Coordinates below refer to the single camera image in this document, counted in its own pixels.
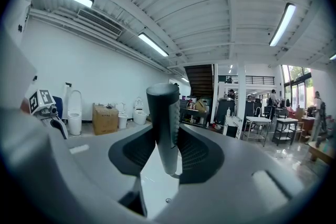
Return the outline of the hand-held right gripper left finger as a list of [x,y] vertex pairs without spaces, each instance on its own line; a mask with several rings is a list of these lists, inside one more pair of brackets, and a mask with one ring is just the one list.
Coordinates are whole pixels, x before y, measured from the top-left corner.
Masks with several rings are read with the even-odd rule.
[[80,169],[61,132],[21,110],[1,110],[1,158],[10,177],[53,223],[148,223]]

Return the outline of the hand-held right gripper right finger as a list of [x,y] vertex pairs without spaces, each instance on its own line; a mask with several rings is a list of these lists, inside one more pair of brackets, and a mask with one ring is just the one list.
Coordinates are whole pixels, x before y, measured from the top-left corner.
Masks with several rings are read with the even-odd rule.
[[183,171],[158,223],[289,223],[310,197],[300,179],[252,144],[181,125]]

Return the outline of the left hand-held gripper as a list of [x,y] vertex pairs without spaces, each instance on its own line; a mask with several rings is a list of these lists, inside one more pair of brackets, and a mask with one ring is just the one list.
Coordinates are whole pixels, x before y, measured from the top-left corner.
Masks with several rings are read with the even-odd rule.
[[56,102],[48,90],[38,89],[30,96],[29,111],[31,115],[40,120],[54,117],[54,120],[50,121],[50,125],[58,129],[63,138],[69,138],[67,127],[62,119],[57,116]]

